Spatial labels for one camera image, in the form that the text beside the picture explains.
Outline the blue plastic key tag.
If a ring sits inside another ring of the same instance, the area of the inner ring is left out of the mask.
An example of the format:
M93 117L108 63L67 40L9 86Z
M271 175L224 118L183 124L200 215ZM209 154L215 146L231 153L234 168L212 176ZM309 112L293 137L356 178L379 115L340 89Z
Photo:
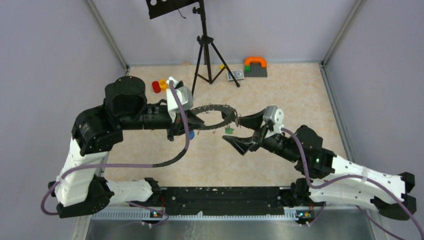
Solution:
M195 132L194 131L189 131L189 140L193 140L195 137Z

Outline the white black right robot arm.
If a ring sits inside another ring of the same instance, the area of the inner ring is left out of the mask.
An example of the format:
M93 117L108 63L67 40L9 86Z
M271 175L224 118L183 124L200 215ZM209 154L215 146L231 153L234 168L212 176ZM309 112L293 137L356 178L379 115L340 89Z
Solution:
M251 137L224 136L241 155L265 149L295 164L302 174L291 186L294 203L310 202L355 205L380 215L406 221L417 211L410 195L415 186L412 173L387 174L356 164L323 147L323 139L306 125L291 132L283 126L283 111L269 106L237 117L223 113L226 121L253 130Z

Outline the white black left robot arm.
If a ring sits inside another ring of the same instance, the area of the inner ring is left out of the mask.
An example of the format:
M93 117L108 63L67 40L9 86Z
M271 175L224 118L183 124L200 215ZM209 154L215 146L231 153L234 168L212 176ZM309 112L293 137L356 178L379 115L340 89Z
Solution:
M153 178L112 181L100 171L108 166L109 152L123 141L125 130L166 130L167 139L172 141L205 125L191 110L190 90L180 81L171 79L170 83L174 90L167 99L148 103L142 79L120 77L105 87L102 105L76 117L65 164L56 180L48 184L48 193L58 201L57 216L92 215L108 205L125 202L149 207L161 203L161 189Z

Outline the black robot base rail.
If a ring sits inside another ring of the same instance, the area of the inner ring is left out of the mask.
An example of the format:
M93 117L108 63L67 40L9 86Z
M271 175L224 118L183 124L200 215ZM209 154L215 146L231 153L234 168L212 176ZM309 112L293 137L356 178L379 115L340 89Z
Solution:
M285 208L322 207L309 198L306 184L298 180L291 186L168 186L160 187L149 178L153 194L140 205L156 207L169 216L203 213L212 217L259 217L283 215Z

